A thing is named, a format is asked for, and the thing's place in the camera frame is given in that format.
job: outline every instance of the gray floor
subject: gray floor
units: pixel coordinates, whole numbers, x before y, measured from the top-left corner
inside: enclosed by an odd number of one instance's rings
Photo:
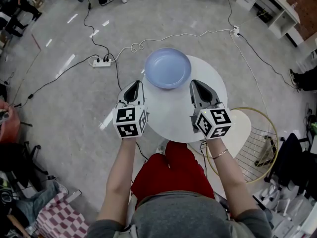
[[[231,22],[241,24],[255,16],[231,0]],[[201,34],[206,30],[231,29],[227,17],[227,0],[114,0],[101,7],[93,0],[93,8],[86,23],[99,33],[94,40],[106,45],[115,56],[123,48],[146,38],[161,39],[171,34]],[[9,89],[10,102],[25,102],[44,83],[52,80],[74,54],[70,65],[89,55],[102,56],[105,49],[96,47],[89,35],[92,29],[83,25],[87,3],[77,0],[46,0],[40,9],[42,17],[30,26],[21,39],[13,38],[0,59],[0,78],[15,72]],[[69,24],[67,21],[78,14]],[[21,13],[22,23],[31,15]],[[288,68],[295,71],[295,48],[289,40],[276,39],[259,19],[241,27],[241,33],[267,62],[283,74],[289,82]],[[39,49],[32,38],[41,47]],[[305,105],[315,107],[316,97],[310,92],[297,92],[282,81],[270,67],[261,62],[242,39],[238,39],[246,59],[259,82],[267,105],[268,115],[275,123],[279,136],[293,130],[303,135]],[[202,38],[172,37],[163,42],[146,42],[136,54],[125,50],[119,58],[119,77],[122,86],[141,79],[146,57],[162,47],[173,47],[187,55],[199,57],[211,64],[222,77],[228,92],[228,106],[253,107],[265,113],[260,93],[229,33],[206,34]],[[66,73],[58,81],[39,91],[19,111],[21,119],[33,124],[24,127],[25,138],[41,144],[37,161],[67,186],[77,188],[83,195],[77,207],[91,221],[100,208],[107,175],[116,157],[120,139],[112,126],[100,131],[98,126],[116,103],[119,88],[115,67],[92,69],[84,62]],[[151,155],[162,141],[149,126],[138,139],[145,155]],[[134,175],[144,159],[137,153]]]

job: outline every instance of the red and white checkered fabric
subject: red and white checkered fabric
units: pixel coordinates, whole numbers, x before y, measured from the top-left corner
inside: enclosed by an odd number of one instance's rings
[[[82,214],[66,201],[66,194],[56,195],[39,213],[35,228],[45,238],[83,238],[88,225]]]

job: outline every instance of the gold bracelet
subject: gold bracelet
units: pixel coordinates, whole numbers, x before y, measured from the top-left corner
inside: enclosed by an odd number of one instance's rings
[[[224,153],[227,152],[227,151],[228,151],[228,149],[225,149],[222,153],[220,153],[218,156],[216,156],[216,157],[214,157],[214,158],[212,158],[212,159],[215,160],[216,158],[220,157],[222,154],[224,154]]]

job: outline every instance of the red skirt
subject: red skirt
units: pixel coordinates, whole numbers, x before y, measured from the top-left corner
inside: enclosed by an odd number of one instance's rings
[[[137,174],[131,191],[138,202],[162,192],[184,190],[214,198],[204,170],[185,143],[170,141],[165,155],[155,153]]]

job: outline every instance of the gray shirt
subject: gray shirt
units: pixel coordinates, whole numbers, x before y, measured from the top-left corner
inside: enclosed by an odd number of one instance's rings
[[[140,202],[132,225],[138,238],[271,238],[262,210],[248,210],[229,220],[215,200],[186,191],[173,191]],[[112,220],[94,222],[87,238],[119,237],[124,227]]]

